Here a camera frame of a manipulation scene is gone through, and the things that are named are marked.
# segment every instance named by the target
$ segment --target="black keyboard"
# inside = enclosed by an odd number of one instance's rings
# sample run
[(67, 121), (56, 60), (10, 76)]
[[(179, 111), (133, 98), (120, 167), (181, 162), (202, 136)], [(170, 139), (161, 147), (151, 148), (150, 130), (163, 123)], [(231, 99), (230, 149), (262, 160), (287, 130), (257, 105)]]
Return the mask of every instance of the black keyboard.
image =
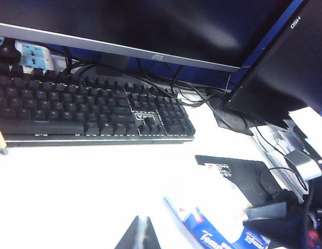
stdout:
[(195, 133), (178, 100), (155, 87), (2, 63), (0, 129), (9, 146), (178, 143)]

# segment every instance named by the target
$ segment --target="black mouse pad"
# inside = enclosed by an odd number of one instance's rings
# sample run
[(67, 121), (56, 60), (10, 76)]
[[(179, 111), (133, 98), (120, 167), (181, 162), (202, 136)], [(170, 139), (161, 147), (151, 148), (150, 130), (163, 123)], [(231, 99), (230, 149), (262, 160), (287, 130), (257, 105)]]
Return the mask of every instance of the black mouse pad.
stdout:
[[(260, 174), (267, 169), (265, 163), (200, 155), (195, 156), (195, 158), (199, 165), (206, 163), (207, 167), (217, 167), (222, 176), (236, 184), (253, 206), (266, 204), (269, 196), (259, 184)], [(270, 194), (282, 190), (270, 172), (263, 174), (262, 184)]]

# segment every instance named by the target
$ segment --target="desk surface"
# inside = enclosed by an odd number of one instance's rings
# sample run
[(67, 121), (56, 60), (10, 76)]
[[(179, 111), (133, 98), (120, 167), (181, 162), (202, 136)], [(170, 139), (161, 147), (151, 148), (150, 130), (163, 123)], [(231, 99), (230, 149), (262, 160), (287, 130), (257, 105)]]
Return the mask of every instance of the desk surface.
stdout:
[(114, 248), (137, 215), (164, 249), (202, 248), (163, 196), (195, 155), (264, 161), (254, 140), (219, 128), (206, 104), (186, 108), (184, 144), (9, 148), (0, 156), (0, 248)]

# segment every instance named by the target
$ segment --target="computer monitor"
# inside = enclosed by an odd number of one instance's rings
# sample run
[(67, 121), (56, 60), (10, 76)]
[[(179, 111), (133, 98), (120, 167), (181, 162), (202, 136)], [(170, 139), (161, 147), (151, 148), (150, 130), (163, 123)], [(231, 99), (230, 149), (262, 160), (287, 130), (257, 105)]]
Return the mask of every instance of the computer monitor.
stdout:
[(322, 0), (299, 6), (226, 106), (281, 127), (289, 111), (322, 111)]
[(291, 0), (0, 0), (0, 36), (237, 71)]

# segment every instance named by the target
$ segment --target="paper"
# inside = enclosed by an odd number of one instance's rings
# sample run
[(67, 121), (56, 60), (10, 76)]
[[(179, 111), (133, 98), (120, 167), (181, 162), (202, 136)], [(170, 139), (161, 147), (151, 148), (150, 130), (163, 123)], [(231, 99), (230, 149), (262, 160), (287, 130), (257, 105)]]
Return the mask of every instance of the paper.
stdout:
[(309, 144), (322, 157), (322, 116), (310, 107), (289, 112), (289, 116), (308, 137)]

